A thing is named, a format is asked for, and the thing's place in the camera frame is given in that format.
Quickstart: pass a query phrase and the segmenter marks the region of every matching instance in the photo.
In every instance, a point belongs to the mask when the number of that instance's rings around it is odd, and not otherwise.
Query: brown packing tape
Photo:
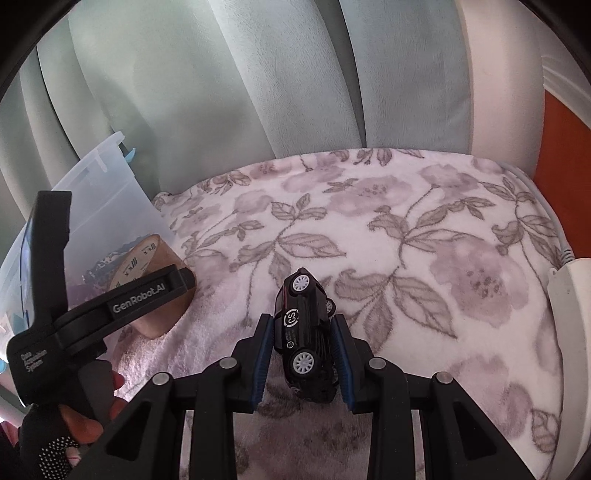
[[[125,256],[111,280],[109,290],[173,264],[178,269],[187,267],[159,235],[150,235]],[[131,325],[147,338],[158,338],[178,322],[189,308],[194,295],[195,288],[192,288],[179,298],[135,320]]]

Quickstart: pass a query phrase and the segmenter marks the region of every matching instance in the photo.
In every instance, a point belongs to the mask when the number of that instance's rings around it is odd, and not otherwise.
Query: floral blanket
[[[154,204],[197,294],[162,338],[123,332],[114,361],[125,397],[158,371],[193,374],[229,355],[304,266],[375,354],[413,374],[451,372],[534,475],[548,475],[562,395],[545,294],[557,240],[533,195],[497,164],[339,150],[245,167]],[[296,399],[278,360],[257,413],[236,416],[240,478],[366,478],[371,418],[350,415],[339,396],[329,406]]]

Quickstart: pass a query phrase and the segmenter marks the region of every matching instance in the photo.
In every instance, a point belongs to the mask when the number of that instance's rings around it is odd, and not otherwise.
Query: white cable
[[[566,239],[566,235],[564,233],[564,229],[562,228],[562,224],[560,223],[560,220],[558,219],[556,212],[548,203],[548,200],[544,198],[544,196],[542,195],[534,181],[531,178],[529,178],[525,172],[523,172],[520,168],[514,165],[510,165],[508,163],[501,161],[498,161],[497,163],[502,168],[510,171],[513,175],[515,175],[518,179],[525,183],[525,185],[529,188],[530,192],[534,195],[535,199],[538,200],[538,203],[546,211],[546,214],[548,214],[548,217],[554,224],[554,227],[556,229],[556,236],[558,237],[558,242],[560,243],[561,265],[566,265],[567,263],[572,262],[575,259],[574,252],[569,244],[569,241]]]

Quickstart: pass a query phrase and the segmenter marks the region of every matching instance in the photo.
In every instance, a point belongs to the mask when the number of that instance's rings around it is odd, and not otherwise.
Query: toy car
[[[287,277],[275,300],[275,350],[296,395],[329,403],[338,380],[330,351],[330,318],[336,310],[305,268]]]

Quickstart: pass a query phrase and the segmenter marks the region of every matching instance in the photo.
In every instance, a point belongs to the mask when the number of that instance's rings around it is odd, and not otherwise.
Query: power strip
[[[562,351],[564,396],[550,480],[564,480],[591,433],[591,258],[550,270],[548,295]]]

